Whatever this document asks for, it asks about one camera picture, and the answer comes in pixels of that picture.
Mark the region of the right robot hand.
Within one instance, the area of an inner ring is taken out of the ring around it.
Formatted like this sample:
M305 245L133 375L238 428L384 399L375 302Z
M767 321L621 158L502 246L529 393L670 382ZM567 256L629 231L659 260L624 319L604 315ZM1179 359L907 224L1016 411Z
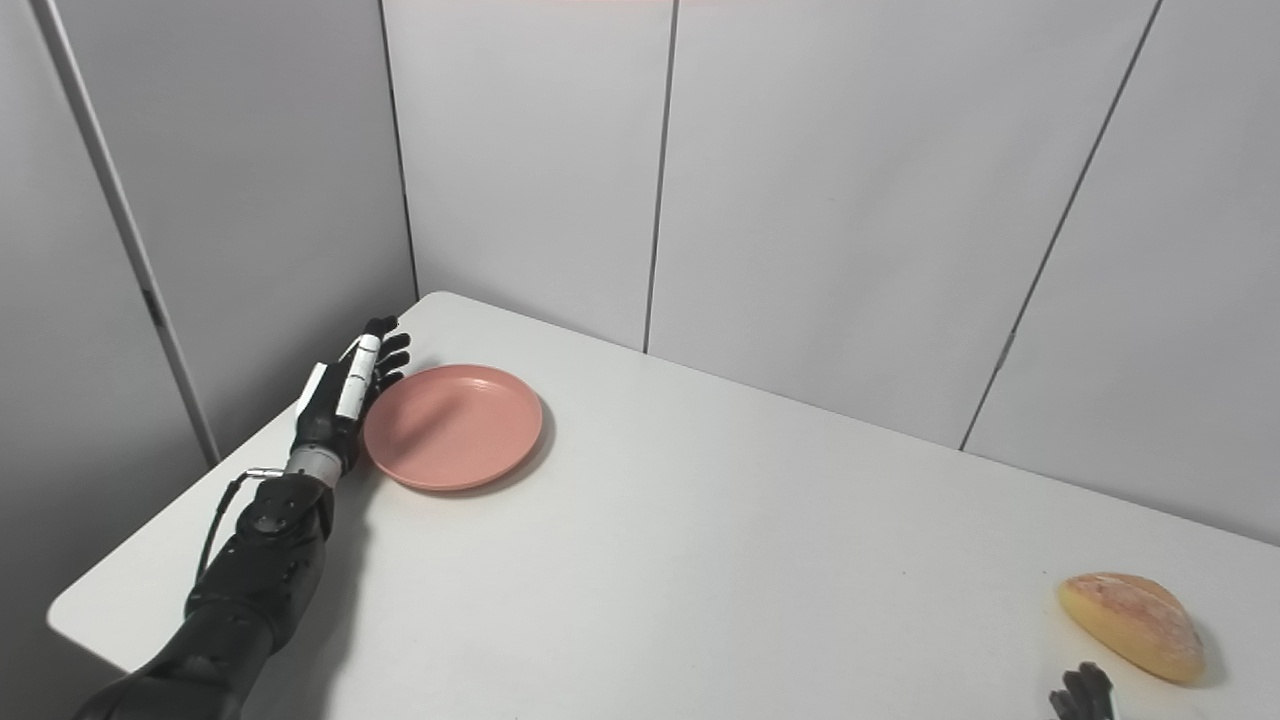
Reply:
M1114 683L1093 662L1082 662L1062 674L1062 688L1050 692L1050 707L1057 719L1120 719L1114 697Z

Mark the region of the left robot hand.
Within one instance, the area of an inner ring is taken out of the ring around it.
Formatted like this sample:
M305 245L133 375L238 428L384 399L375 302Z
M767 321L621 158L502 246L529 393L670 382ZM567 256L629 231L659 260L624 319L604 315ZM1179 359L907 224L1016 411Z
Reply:
M360 434L372 404L404 378L411 338L396 316L375 316L339 360L321 364L308 380L285 465L334 484L361 455Z

